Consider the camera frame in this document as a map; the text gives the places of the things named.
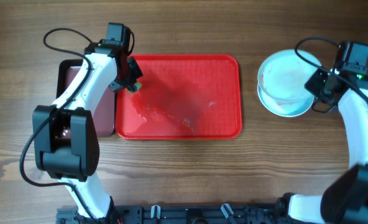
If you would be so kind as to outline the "green yellow sponge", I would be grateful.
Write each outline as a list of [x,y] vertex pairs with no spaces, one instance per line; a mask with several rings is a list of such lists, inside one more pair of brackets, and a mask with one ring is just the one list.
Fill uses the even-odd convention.
[[135,93],[137,91],[139,91],[142,87],[142,84],[140,82],[136,82],[134,84],[131,84],[127,87],[127,92],[128,93]]

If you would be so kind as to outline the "light blue plate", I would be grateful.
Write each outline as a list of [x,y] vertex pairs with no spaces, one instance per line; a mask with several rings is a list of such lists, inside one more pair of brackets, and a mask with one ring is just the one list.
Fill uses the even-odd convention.
[[261,89],[282,101],[303,101],[312,97],[305,89],[305,83],[316,72],[316,67],[305,62],[304,58],[321,64],[314,55],[303,50],[281,50],[267,57],[257,74]]
[[306,113],[314,102],[313,97],[298,102],[279,101],[266,94],[260,85],[257,86],[257,94],[260,102],[267,110],[277,116],[286,118],[292,118]]

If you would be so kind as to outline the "light blue back plate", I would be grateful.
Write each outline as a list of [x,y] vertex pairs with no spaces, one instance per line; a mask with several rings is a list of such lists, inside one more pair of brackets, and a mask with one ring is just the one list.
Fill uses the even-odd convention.
[[303,101],[312,97],[305,89],[305,83],[316,72],[316,67],[305,62],[304,58],[321,64],[314,55],[303,50],[281,50],[267,57],[257,74],[261,89],[282,101]]

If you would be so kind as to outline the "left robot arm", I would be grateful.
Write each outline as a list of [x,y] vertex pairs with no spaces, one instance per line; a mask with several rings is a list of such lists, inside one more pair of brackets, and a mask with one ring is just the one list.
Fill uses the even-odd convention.
[[88,222],[114,216],[113,200],[96,173],[99,142],[93,114],[107,88],[137,91],[142,72],[133,57],[130,40],[117,38],[92,42],[82,55],[83,64],[69,87],[50,106],[36,107],[29,144],[35,147],[38,169],[64,185]]

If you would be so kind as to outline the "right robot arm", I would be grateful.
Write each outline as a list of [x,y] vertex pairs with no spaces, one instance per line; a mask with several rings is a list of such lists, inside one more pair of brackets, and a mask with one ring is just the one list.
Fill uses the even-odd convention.
[[274,217],[304,223],[368,223],[368,76],[342,70],[311,82],[332,92],[343,118],[349,148],[349,170],[320,196],[286,193],[275,204]]

